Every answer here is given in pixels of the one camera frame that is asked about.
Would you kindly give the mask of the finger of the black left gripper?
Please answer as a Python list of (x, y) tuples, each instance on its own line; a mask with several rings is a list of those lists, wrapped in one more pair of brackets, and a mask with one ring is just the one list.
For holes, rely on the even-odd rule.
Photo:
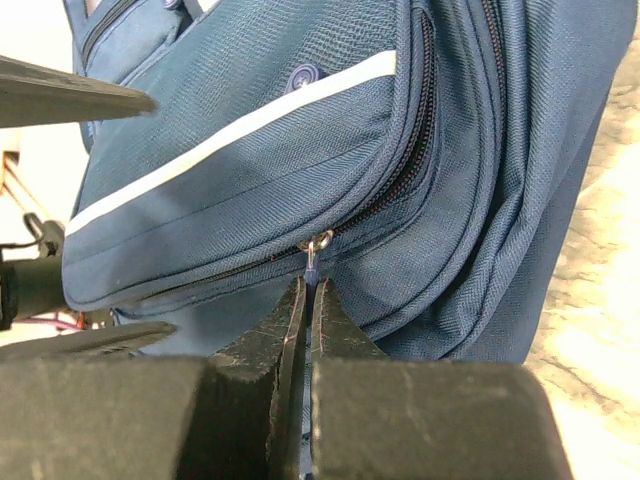
[(1, 360), (14, 361), (62, 355), (125, 354), (162, 341), (175, 332), (175, 325), (162, 321), (86, 330), (3, 346)]
[(129, 118), (156, 109), (145, 93), (13, 58), (1, 59), (1, 126)]

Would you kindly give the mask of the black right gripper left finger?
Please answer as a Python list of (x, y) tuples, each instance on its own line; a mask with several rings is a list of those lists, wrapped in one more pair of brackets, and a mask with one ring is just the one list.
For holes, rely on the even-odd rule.
[(5, 479), (295, 479), (306, 285), (211, 357), (1, 360)]

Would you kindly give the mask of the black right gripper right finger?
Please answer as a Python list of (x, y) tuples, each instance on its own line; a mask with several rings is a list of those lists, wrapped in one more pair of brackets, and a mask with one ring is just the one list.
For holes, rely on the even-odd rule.
[(387, 357), (344, 313), (333, 282), (311, 320), (317, 479), (568, 479), (546, 393), (507, 363)]

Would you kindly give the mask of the navy blue student backpack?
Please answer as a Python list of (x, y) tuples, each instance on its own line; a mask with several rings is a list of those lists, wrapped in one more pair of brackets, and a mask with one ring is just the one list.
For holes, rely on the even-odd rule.
[(65, 3), (77, 74), (153, 115), (81, 127), (77, 310), (208, 355), (319, 251), (388, 355), (522, 362), (634, 1)]

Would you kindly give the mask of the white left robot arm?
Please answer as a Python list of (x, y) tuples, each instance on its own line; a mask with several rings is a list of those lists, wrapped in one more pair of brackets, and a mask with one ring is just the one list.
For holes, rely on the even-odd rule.
[[(13, 58), (1, 60), (1, 125), (4, 128), (117, 119), (150, 113), (155, 101), (145, 93)], [(65, 311), (62, 292), (63, 234), (54, 222), (23, 217), (41, 250), (36, 259), (1, 262), (1, 328), (48, 322)], [(57, 355), (127, 355), (159, 342), (176, 328), (151, 322), (98, 329), (73, 328), (71, 334), (29, 340), (1, 349), (4, 360)]]

